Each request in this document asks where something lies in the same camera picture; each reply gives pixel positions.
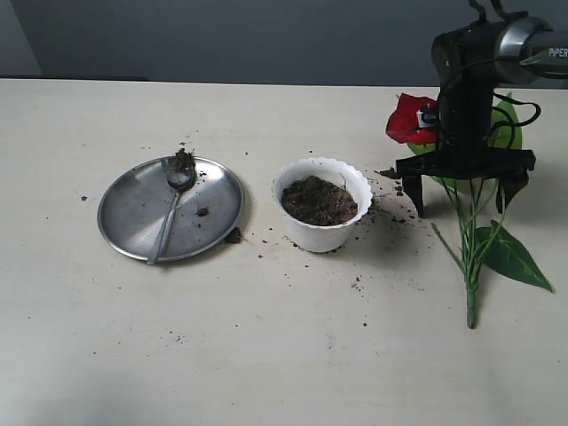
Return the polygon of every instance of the steel plate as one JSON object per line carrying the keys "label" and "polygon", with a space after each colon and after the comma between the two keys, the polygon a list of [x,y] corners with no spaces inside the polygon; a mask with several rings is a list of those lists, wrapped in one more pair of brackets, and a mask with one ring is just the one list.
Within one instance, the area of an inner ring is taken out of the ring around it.
{"label": "steel plate", "polygon": [[[173,190],[166,182],[168,160],[162,157],[124,173],[106,190],[99,204],[99,230],[120,253],[147,260]],[[244,208],[239,179],[225,166],[195,157],[197,181],[182,194],[168,245],[158,262],[197,255],[222,241],[237,225]],[[206,216],[197,211],[208,208]]]}

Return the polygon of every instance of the white bowl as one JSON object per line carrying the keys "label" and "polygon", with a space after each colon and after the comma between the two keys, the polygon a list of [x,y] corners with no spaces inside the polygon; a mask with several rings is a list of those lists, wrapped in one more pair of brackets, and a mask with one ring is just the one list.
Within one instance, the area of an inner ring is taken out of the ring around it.
{"label": "white bowl", "polygon": [[[315,176],[340,187],[345,186],[353,200],[357,202],[357,215],[348,222],[334,226],[310,225],[290,216],[282,207],[282,194],[292,183],[309,176]],[[280,172],[272,184],[272,197],[284,216],[288,237],[304,250],[325,253],[337,249],[347,241],[353,226],[371,207],[373,192],[367,178],[349,164],[329,158],[308,158],[293,162]]]}

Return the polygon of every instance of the soil in bowl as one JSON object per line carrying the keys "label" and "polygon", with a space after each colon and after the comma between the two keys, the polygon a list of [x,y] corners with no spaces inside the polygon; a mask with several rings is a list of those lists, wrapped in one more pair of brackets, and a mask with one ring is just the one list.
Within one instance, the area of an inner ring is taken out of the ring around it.
{"label": "soil in bowl", "polygon": [[347,190],[315,176],[294,182],[280,201],[290,216],[316,226],[343,224],[357,216],[358,210]]}

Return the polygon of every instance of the tabletop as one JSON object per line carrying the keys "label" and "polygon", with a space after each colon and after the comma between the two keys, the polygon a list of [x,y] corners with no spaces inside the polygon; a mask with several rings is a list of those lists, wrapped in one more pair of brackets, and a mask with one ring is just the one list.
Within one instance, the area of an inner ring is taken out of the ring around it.
{"label": "tabletop", "polygon": [[[384,134],[401,92],[437,89],[0,80],[0,424],[565,424],[568,92],[513,91],[543,112],[507,227],[556,293],[484,273],[473,331],[430,229],[458,239],[444,192],[425,182],[418,219],[376,173],[410,155]],[[244,241],[148,266],[105,242],[99,201],[180,144],[245,186]],[[310,156],[379,205],[335,253],[295,248],[271,199]]]}

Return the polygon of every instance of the metal spoon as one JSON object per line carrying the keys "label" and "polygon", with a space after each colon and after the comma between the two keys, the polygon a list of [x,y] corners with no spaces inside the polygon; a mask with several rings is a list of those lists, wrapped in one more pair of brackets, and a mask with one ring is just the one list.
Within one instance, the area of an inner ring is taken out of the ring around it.
{"label": "metal spoon", "polygon": [[174,190],[174,196],[171,199],[170,210],[168,215],[163,219],[162,226],[158,232],[158,236],[154,241],[154,245],[148,255],[148,264],[155,264],[162,252],[163,247],[168,243],[170,237],[171,225],[174,222],[174,215],[176,214],[176,207],[178,206],[181,194],[186,189],[189,189],[195,183],[195,168],[184,169],[177,171],[168,167],[168,174],[166,177],[168,185]]}

